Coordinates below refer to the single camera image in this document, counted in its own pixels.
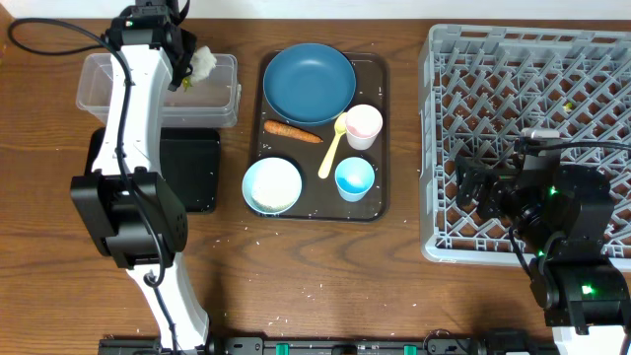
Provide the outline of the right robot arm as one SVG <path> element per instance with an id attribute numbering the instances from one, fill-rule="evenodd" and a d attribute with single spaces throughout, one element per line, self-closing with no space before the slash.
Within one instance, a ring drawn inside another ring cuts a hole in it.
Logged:
<path id="1" fill-rule="evenodd" d="M 561 354 L 627 354 L 630 291 L 602 249 L 614 212 L 607 178 L 563 165 L 557 153 L 526 155 L 516 169 L 491 169 L 458 156 L 460 207 L 485 220 L 507 219 L 509 238 L 535 253 L 518 257 Z"/>

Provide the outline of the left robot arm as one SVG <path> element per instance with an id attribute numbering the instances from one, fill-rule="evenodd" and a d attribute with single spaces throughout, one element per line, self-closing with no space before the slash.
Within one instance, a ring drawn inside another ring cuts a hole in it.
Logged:
<path id="1" fill-rule="evenodd" d="M 188 76 L 196 38 L 180 28 L 176 1 L 137 1 L 101 39 L 112 87 L 105 135 L 89 172 L 73 177 L 71 199 L 100 254 L 142 290 L 174 354 L 209 351 L 209 317 L 183 262 L 187 216 L 162 176 L 160 139 L 166 93 Z"/>

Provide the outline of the pink plastic cup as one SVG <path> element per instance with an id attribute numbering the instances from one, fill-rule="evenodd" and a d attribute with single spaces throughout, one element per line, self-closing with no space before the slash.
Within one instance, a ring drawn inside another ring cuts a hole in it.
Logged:
<path id="1" fill-rule="evenodd" d="M 359 151 L 369 149 L 383 127 L 381 112 L 370 105 L 356 105 L 347 111 L 346 130 L 349 145 Z"/>

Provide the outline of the light blue plastic cup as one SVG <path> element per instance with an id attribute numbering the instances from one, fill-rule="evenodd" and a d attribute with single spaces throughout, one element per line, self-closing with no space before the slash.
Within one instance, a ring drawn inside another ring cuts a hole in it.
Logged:
<path id="1" fill-rule="evenodd" d="M 360 201 L 373 187 L 375 179 L 373 166 L 360 157 L 344 159 L 334 172 L 338 192 L 347 202 Z"/>

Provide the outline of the yellow green snack wrapper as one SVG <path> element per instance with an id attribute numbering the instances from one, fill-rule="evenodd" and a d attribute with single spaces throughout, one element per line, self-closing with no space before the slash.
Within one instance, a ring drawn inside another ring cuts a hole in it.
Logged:
<path id="1" fill-rule="evenodd" d="M 184 78 L 182 80 L 182 86 L 185 91 L 192 87 L 191 80 L 189 78 Z"/>

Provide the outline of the white tissue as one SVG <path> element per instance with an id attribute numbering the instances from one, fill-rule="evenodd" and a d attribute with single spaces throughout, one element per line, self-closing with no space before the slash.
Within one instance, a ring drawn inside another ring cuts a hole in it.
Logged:
<path id="1" fill-rule="evenodd" d="M 217 58 L 208 46 L 197 49 L 190 61 L 192 73 L 189 76 L 192 84 L 201 82 L 209 77 L 211 71 L 216 67 Z"/>

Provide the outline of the light blue rice bowl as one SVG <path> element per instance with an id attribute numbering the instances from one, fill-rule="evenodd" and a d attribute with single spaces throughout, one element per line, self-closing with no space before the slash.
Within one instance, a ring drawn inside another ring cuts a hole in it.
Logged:
<path id="1" fill-rule="evenodd" d="M 302 176 L 295 165 L 276 157 L 251 165 L 242 181 L 245 203 L 263 215 L 288 211 L 300 198 L 302 188 Z"/>

